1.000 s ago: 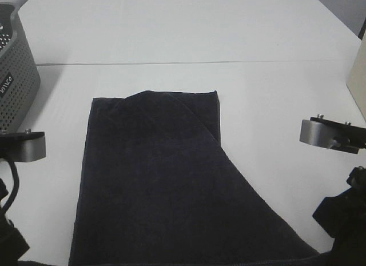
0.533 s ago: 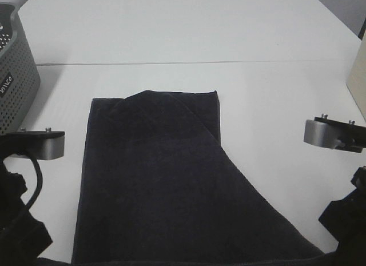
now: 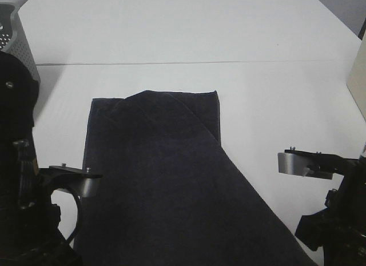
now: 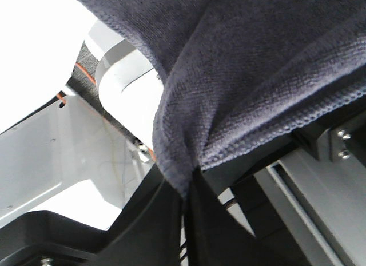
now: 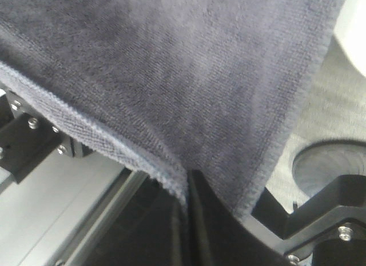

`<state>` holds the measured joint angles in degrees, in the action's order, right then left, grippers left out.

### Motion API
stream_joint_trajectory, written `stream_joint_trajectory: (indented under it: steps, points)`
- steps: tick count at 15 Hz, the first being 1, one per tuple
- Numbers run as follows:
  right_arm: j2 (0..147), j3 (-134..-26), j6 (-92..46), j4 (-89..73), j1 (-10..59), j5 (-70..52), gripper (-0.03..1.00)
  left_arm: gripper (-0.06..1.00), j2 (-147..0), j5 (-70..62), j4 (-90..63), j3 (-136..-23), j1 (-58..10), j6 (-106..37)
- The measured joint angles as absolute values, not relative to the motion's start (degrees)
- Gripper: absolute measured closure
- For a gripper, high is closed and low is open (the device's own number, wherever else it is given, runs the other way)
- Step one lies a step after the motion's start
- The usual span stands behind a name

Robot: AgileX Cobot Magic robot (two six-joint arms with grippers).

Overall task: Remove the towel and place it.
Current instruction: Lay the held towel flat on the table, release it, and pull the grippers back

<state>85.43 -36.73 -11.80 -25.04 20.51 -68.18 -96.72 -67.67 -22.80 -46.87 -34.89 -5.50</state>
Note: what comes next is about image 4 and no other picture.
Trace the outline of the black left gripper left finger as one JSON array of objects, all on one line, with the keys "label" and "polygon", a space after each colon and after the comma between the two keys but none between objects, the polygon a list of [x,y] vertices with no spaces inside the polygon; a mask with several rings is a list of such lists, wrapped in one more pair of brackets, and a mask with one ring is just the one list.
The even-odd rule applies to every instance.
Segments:
[{"label": "black left gripper left finger", "polygon": [[153,165],[88,265],[179,265],[181,197]]}]

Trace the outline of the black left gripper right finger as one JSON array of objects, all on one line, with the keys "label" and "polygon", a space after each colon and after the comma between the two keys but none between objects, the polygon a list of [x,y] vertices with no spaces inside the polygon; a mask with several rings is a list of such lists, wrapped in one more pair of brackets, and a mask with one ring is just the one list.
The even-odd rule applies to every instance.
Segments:
[{"label": "black left gripper right finger", "polygon": [[219,201],[200,168],[189,183],[184,226],[189,265],[301,265],[250,234]]}]

